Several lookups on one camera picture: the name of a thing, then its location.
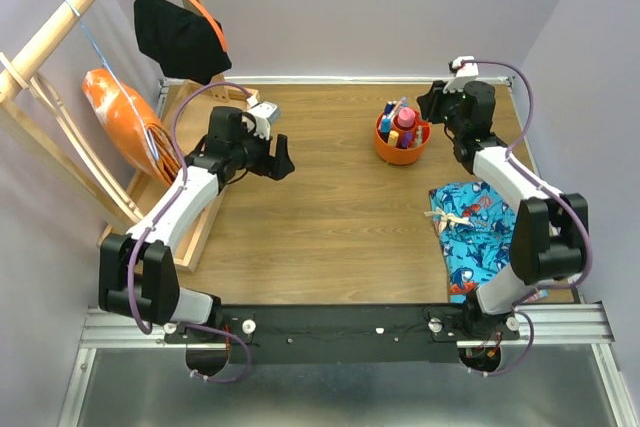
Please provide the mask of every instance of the blue string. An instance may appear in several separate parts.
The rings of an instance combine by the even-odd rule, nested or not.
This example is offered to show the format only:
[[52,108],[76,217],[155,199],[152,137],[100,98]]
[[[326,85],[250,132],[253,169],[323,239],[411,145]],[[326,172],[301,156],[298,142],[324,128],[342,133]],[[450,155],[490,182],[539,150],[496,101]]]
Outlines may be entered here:
[[114,74],[113,70],[111,69],[111,66],[109,65],[109,62],[107,61],[107,58],[104,56],[104,54],[100,50],[100,47],[98,47],[98,43],[93,38],[93,35],[91,35],[91,31],[89,31],[89,28],[86,26],[84,22],[82,22],[82,20],[80,20],[81,15],[80,15],[80,12],[78,12],[78,9],[76,9],[76,7],[71,3],[70,0],[64,0],[64,1],[67,3],[69,8],[73,11],[73,13],[78,17],[78,24],[84,31],[84,35],[87,37],[87,39],[91,43],[93,50],[96,51],[96,54],[98,54],[98,57],[100,57],[100,60],[102,60],[103,67],[107,69],[107,72],[109,72],[111,77],[113,77],[113,80],[116,82],[116,84],[118,85],[122,93],[125,95],[125,97],[129,101],[131,108],[133,109],[136,116],[138,117],[138,120],[140,121],[140,125],[142,126],[142,132],[144,134],[145,140],[147,141],[147,145],[151,150],[151,155],[153,155],[154,160],[157,162],[160,159],[160,155],[158,154],[158,148],[156,146],[155,139],[151,136],[149,130],[145,128],[144,121],[142,120],[142,117],[140,117],[140,113],[138,112],[138,109],[136,109],[133,103],[133,99],[131,99],[127,91],[124,89],[124,87],[116,77],[116,74]]

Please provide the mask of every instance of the gray floor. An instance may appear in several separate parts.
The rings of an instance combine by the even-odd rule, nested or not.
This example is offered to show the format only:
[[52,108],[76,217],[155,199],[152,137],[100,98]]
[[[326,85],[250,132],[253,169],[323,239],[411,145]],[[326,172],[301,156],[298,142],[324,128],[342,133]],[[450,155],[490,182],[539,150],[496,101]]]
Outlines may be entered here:
[[99,351],[80,425],[615,425],[589,346],[535,347],[498,378],[428,363],[256,366],[226,386],[189,378],[183,355]]

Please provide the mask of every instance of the gray wall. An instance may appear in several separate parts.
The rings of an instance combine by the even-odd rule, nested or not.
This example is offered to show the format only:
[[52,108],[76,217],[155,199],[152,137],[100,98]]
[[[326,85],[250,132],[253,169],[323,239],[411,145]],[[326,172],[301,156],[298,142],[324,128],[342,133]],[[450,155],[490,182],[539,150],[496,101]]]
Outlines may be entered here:
[[[636,409],[638,32],[638,0],[561,0],[524,62],[537,102],[530,142],[540,171],[589,201],[595,266],[583,292],[605,304]],[[518,99],[526,115],[521,88]]]
[[[0,0],[0,48],[13,57],[62,0]],[[157,76],[136,53],[133,30],[116,0],[98,0],[85,16],[123,81],[149,100]],[[114,150],[80,90],[100,66],[76,27],[42,72],[121,180],[131,170]],[[69,145],[40,105],[17,102],[66,149]],[[75,359],[87,305],[96,302],[96,240],[103,228],[86,205],[0,131],[0,424],[55,425]]]
[[227,32],[230,74],[266,76],[440,75],[469,52],[522,62],[557,2],[204,0]]

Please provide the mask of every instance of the blue patterned fabric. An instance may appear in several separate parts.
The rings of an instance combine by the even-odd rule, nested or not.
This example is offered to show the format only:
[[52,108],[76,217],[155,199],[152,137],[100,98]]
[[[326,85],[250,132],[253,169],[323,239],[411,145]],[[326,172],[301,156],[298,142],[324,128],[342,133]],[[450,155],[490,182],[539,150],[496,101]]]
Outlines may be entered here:
[[[440,234],[449,269],[451,302],[464,301],[477,285],[489,282],[509,263],[516,214],[486,182],[453,183],[429,192],[431,209],[468,218]],[[435,217],[436,226],[440,220]]]

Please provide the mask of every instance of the black cloth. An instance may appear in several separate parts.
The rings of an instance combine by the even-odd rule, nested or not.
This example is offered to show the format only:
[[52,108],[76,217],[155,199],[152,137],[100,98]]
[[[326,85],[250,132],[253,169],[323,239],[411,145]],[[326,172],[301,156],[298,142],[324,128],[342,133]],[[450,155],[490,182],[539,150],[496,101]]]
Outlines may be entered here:
[[204,17],[166,0],[136,0],[133,15],[140,52],[158,62],[167,77],[208,84],[231,68]]

